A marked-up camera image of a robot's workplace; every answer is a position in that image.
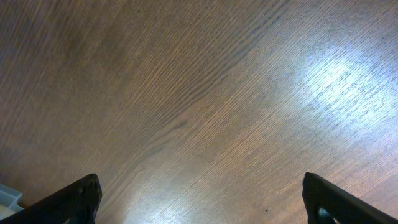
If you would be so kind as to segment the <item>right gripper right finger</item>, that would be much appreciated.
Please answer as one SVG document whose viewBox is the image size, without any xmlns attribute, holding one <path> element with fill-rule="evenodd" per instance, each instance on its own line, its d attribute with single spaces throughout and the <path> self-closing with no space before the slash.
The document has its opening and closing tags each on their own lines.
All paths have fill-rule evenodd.
<svg viewBox="0 0 398 224">
<path fill-rule="evenodd" d="M 374 208 L 317 174 L 306 172 L 302 198 L 308 224 L 397 224 L 397 219 Z"/>
</svg>

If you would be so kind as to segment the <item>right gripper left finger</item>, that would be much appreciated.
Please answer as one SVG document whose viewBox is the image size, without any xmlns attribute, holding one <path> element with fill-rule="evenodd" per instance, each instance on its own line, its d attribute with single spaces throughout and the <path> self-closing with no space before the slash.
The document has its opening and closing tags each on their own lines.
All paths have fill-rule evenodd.
<svg viewBox="0 0 398 224">
<path fill-rule="evenodd" d="M 89 174 L 1 220 L 1 224 L 95 224 L 101 198 L 98 176 Z"/>
</svg>

